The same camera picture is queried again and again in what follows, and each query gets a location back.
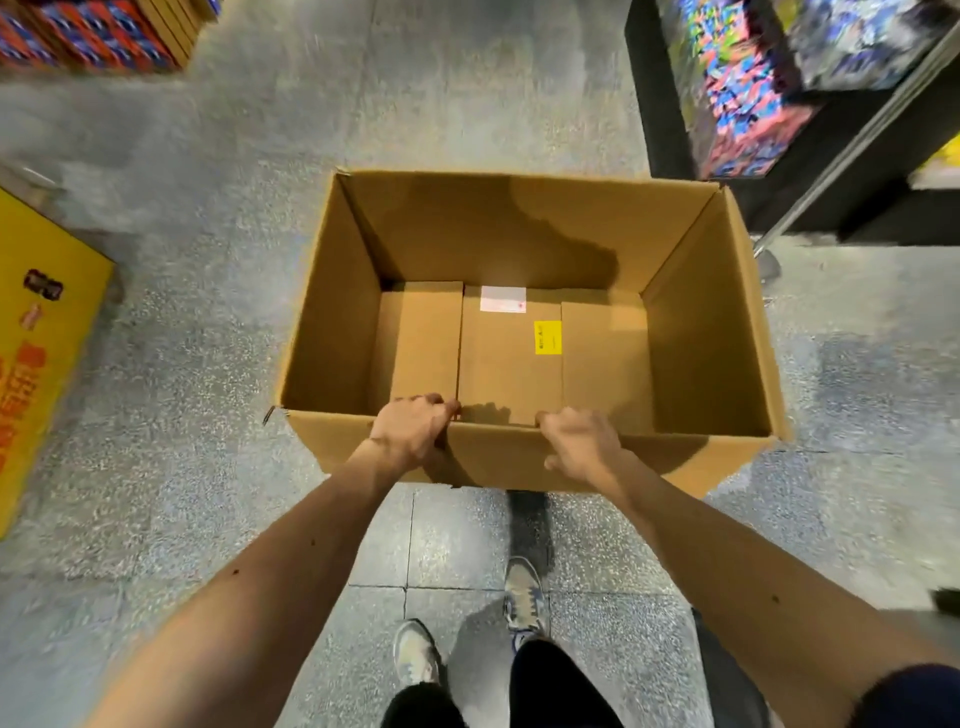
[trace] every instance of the person's left hand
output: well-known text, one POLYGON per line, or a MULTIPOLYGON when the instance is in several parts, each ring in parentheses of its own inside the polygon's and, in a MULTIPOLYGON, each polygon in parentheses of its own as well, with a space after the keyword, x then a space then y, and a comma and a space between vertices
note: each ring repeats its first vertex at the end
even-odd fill
POLYGON ((370 441, 400 477, 434 454, 437 438, 459 411, 458 401, 436 393, 394 400, 373 421, 370 441))

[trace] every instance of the red and blue packaging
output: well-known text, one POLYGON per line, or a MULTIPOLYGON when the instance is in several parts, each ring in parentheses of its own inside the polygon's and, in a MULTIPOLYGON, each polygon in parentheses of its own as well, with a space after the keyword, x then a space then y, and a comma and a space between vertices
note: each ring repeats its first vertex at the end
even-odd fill
POLYGON ((789 103, 743 0, 659 0, 700 179, 762 177, 816 111, 789 103))
POLYGON ((53 2, 36 6, 35 13, 88 69, 177 67, 132 0, 53 2))
POLYGON ((10 8, 0 8, 0 65, 62 68, 53 48, 10 8))

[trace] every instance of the cardboard box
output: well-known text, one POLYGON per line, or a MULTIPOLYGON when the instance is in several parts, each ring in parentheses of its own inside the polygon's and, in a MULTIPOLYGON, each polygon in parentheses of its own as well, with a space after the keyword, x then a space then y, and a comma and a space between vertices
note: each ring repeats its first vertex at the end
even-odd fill
POLYGON ((712 182, 336 173, 278 405, 329 471, 427 392, 464 412, 416 482, 585 490, 543 468, 536 413, 566 404, 698 497, 789 436, 751 240, 712 182))
POLYGON ((0 536, 113 264, 0 190, 0 536))

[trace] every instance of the open cardboard box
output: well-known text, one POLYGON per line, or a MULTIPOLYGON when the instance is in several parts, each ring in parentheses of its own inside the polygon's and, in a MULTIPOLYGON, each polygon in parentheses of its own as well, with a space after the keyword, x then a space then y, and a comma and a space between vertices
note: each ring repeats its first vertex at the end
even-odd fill
POLYGON ((750 237, 712 182, 337 172, 278 405, 329 472, 428 392, 464 411, 415 482, 585 490, 543 468, 534 418, 564 405, 698 497, 789 437, 750 237))

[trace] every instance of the sleeve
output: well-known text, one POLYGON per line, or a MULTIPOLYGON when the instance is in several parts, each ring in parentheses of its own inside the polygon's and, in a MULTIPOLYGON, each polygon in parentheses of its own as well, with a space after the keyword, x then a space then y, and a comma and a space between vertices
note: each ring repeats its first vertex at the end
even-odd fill
POLYGON ((960 670, 916 665, 888 675, 863 696, 850 728, 960 726, 960 670))

